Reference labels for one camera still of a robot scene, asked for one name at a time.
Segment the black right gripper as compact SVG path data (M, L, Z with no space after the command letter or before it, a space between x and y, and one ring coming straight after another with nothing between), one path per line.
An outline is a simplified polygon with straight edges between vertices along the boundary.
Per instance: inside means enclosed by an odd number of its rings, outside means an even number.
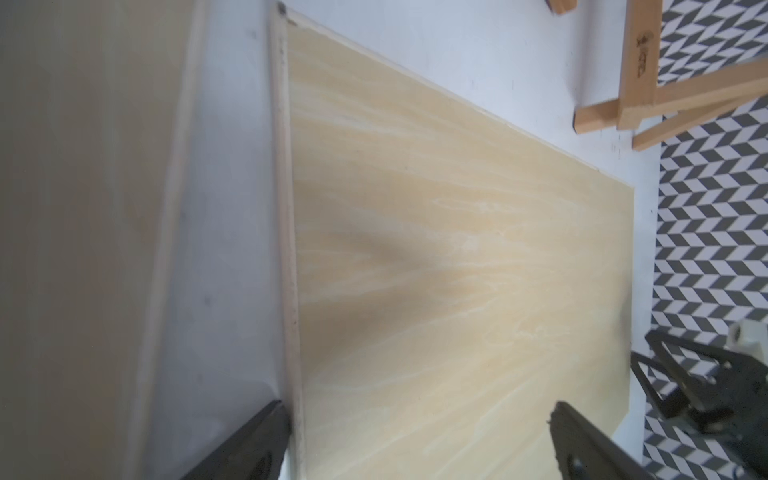
M645 340L656 360L632 352L630 369L660 416L680 417L690 405L699 433L720 442L747 473L765 479L767 366L750 356L661 330L651 330ZM709 373L691 372L682 363L686 354L710 364ZM678 387L662 396L643 367L667 374Z

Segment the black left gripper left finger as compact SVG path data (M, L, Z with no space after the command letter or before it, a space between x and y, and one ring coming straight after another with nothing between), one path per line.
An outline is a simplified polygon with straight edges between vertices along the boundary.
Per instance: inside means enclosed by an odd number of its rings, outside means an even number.
M291 435L289 413L274 400L254 415L199 464L184 480L276 480Z

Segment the wooden easel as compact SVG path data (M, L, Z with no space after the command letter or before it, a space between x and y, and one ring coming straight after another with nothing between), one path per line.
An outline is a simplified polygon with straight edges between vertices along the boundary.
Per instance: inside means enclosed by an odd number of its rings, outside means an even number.
M764 1L621 1L611 20L621 49L617 94L575 108L573 136L630 131L640 152L767 141Z

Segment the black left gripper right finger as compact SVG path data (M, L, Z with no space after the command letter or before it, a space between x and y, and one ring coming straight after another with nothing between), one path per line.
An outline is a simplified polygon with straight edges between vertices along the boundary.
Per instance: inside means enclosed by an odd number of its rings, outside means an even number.
M567 402L556 403L549 430L563 479L654 479Z

